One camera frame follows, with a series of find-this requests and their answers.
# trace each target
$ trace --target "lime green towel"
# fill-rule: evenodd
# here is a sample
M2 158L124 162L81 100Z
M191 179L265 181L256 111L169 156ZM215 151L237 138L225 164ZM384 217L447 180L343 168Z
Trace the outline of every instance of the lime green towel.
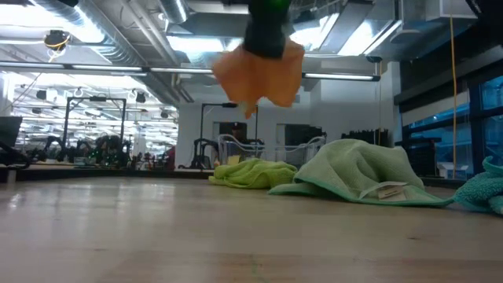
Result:
M377 190L385 182L405 183L400 197L380 199ZM268 194L338 196L356 203L402 206L445 206L453 202L424 191L403 148L389 149L351 139L324 145L300 168L293 184L274 187Z
M260 159L243 161L236 165L221 165L209 178L215 185L240 189L270 189L291 183L297 168L285 162Z
M503 215L503 167L491 164L492 156L483 161L486 170L469 179L454 195L454 200L479 212Z

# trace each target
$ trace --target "towel tag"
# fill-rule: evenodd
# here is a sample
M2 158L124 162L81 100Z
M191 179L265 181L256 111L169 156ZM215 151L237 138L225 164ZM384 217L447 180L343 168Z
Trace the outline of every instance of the towel tag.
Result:
M406 200L406 195L403 192L403 186L385 186L377 190L379 200L385 201L401 201Z

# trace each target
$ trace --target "table surface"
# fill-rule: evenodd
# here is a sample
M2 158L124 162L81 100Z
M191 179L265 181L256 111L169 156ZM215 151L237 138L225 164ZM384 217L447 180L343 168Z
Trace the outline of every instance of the table surface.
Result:
M18 182L0 185L0 274L14 283L497 282L502 221L204 180Z

